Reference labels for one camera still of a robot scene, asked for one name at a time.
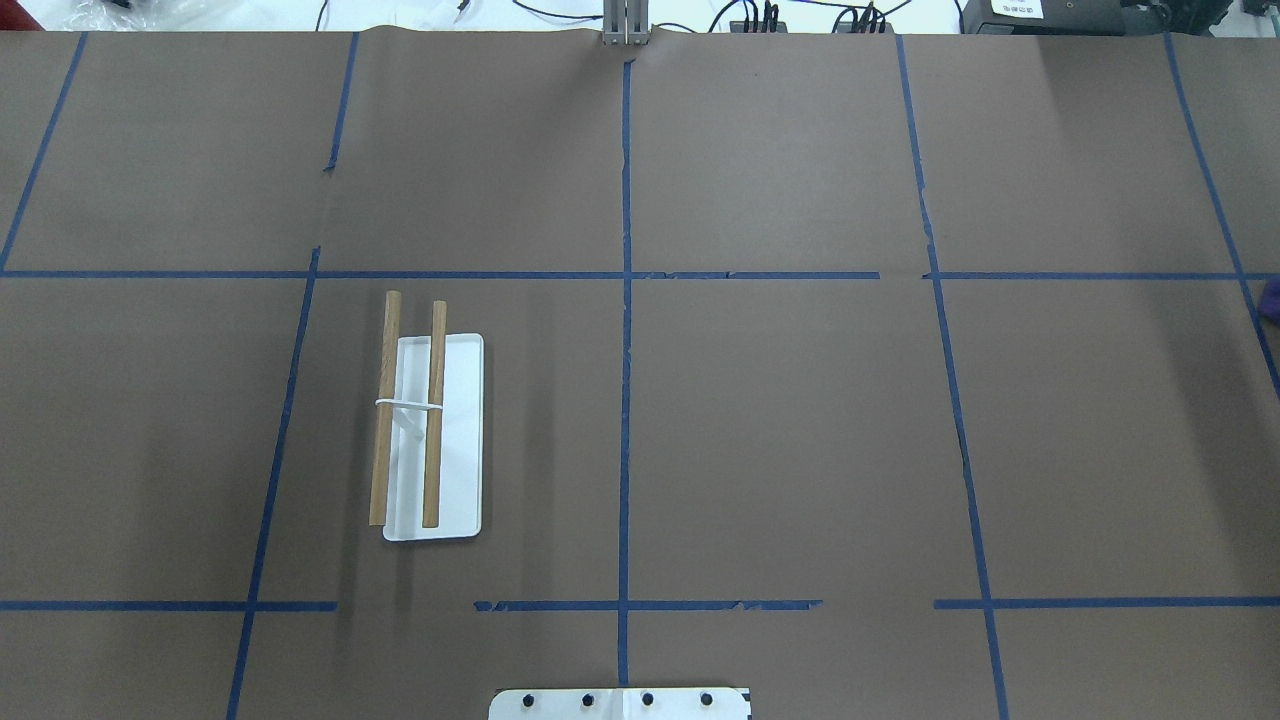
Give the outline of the purple towel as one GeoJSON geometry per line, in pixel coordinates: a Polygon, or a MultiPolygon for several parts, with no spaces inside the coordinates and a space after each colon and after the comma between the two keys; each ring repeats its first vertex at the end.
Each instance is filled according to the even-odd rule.
{"type": "Polygon", "coordinates": [[[1275,275],[1262,286],[1260,292],[1257,311],[1262,319],[1274,325],[1280,324],[1280,277],[1275,275]]]}

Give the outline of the white wooden towel rack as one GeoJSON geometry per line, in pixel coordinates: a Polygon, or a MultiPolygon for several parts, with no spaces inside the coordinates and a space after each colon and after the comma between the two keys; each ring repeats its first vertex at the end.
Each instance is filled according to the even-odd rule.
{"type": "Polygon", "coordinates": [[[483,529],[485,343],[451,334],[448,305],[430,332],[401,332],[402,295],[384,297],[367,523],[393,543],[460,541],[483,529]]]}

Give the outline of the black computer box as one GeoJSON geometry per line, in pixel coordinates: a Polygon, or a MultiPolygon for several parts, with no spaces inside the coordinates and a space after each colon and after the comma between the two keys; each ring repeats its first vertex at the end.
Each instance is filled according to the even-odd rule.
{"type": "Polygon", "coordinates": [[[1231,1],[965,1],[964,35],[1207,35],[1231,1]]]}

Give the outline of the aluminium frame post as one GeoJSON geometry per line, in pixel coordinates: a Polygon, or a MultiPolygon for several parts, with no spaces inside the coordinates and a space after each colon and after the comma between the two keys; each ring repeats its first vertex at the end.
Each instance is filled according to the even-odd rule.
{"type": "Polygon", "coordinates": [[[605,46],[643,46],[652,36],[648,0],[604,0],[602,42],[605,46]]]}

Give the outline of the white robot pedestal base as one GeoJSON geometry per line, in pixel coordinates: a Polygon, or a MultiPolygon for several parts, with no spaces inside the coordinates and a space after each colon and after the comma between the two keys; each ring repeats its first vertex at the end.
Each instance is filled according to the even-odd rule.
{"type": "Polygon", "coordinates": [[[746,689],[657,687],[508,689],[497,693],[489,719],[751,719],[746,689]]]}

